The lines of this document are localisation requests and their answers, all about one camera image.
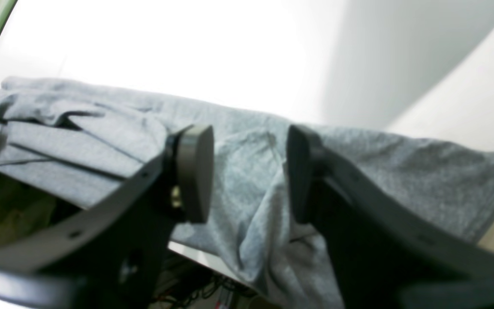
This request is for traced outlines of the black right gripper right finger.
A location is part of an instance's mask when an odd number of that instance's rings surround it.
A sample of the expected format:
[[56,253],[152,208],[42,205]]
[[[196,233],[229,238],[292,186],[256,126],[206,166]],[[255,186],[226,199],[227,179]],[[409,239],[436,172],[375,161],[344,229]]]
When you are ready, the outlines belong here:
[[347,309],[494,309],[494,253],[424,221],[302,125],[288,128],[289,200],[323,237]]

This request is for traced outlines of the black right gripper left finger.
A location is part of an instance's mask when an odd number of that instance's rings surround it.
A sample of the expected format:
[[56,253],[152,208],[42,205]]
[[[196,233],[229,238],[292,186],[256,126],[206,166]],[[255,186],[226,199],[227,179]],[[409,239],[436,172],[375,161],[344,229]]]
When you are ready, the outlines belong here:
[[205,223],[214,131],[190,125],[91,209],[0,248],[0,301],[29,309],[145,309],[176,224]]

